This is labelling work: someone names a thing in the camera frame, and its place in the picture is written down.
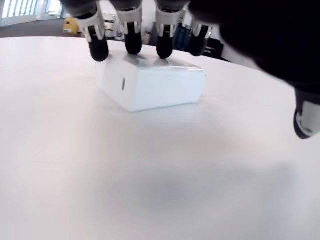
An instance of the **floor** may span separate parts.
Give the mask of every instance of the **floor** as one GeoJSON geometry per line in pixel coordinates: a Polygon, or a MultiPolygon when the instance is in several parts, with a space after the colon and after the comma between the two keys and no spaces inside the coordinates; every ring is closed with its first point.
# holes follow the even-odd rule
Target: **floor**
{"type": "Polygon", "coordinates": [[[80,34],[63,33],[64,19],[38,20],[33,22],[0,27],[0,38],[12,37],[73,37],[80,34]]]}

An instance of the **black fingertip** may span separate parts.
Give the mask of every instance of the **black fingertip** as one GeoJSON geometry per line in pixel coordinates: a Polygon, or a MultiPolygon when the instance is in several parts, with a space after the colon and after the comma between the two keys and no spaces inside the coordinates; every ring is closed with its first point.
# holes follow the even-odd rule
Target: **black fingertip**
{"type": "Polygon", "coordinates": [[[208,44],[209,39],[205,39],[201,36],[195,36],[193,33],[191,33],[190,42],[189,42],[189,52],[191,55],[195,57],[202,56],[205,51],[208,44]]]}
{"type": "Polygon", "coordinates": [[[161,59],[167,59],[174,51],[174,38],[173,37],[158,37],[156,44],[156,52],[161,59]]]}
{"type": "Polygon", "coordinates": [[[104,37],[103,40],[92,39],[92,42],[89,42],[89,48],[92,58],[97,62],[103,62],[109,56],[106,37],[104,37]]]}
{"type": "Polygon", "coordinates": [[[309,139],[309,138],[311,138],[310,136],[305,135],[305,134],[301,131],[301,129],[300,129],[298,123],[297,123],[297,114],[298,114],[298,111],[295,110],[294,117],[293,117],[293,127],[294,127],[295,134],[296,134],[300,139],[309,139]]]}
{"type": "Polygon", "coordinates": [[[141,32],[124,36],[125,48],[129,54],[137,55],[142,49],[141,32]]]}

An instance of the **wall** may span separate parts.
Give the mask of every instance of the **wall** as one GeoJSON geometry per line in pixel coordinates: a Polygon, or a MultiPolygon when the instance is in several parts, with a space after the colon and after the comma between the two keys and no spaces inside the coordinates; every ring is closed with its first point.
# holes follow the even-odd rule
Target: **wall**
{"type": "Polygon", "coordinates": [[[35,15],[30,16],[12,16],[12,17],[6,17],[2,18],[3,8],[5,5],[5,0],[1,0],[0,2],[0,26],[9,26],[14,24],[23,24],[28,22],[34,22],[37,19],[38,14],[38,8],[41,5],[41,2],[44,0],[39,0],[35,6],[35,15]]]}
{"type": "Polygon", "coordinates": [[[23,24],[28,22],[34,22],[35,20],[36,20],[35,15],[6,17],[6,18],[2,18],[1,25],[9,26],[14,24],[23,24]]]}
{"type": "Polygon", "coordinates": [[[0,26],[2,25],[2,12],[4,10],[5,1],[0,1],[0,26]]]}

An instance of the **robotic finger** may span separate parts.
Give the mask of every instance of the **robotic finger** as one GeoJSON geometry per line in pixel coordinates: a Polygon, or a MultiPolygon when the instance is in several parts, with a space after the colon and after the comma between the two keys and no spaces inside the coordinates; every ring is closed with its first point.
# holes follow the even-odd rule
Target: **robotic finger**
{"type": "Polygon", "coordinates": [[[109,55],[105,24],[99,2],[95,0],[61,0],[63,6],[76,19],[89,43],[91,56],[102,62],[109,55]]]}
{"type": "Polygon", "coordinates": [[[188,0],[156,0],[156,52],[161,59],[171,56],[181,12],[188,0]]]}
{"type": "MultiPolygon", "coordinates": [[[[293,126],[301,139],[320,132],[320,58],[314,54],[319,45],[314,34],[319,22],[316,6],[315,0],[303,4],[288,0],[191,0],[189,4],[196,20],[219,24],[220,35],[229,46],[295,88],[293,126]]],[[[192,26],[193,34],[199,33],[203,40],[206,28],[192,26]]],[[[200,49],[194,50],[192,42],[194,36],[190,52],[197,56],[200,49]]]]}
{"type": "Polygon", "coordinates": [[[125,48],[137,55],[142,49],[142,0],[110,0],[123,26],[125,48]]]}

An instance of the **table surface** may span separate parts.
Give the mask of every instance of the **table surface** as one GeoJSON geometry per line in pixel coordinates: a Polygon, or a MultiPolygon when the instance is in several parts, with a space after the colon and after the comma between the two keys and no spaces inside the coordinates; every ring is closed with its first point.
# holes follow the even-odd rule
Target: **table surface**
{"type": "Polygon", "coordinates": [[[320,238],[320,135],[295,135],[294,90],[172,57],[206,71],[200,102],[128,113],[85,39],[0,39],[0,239],[320,238]]]}

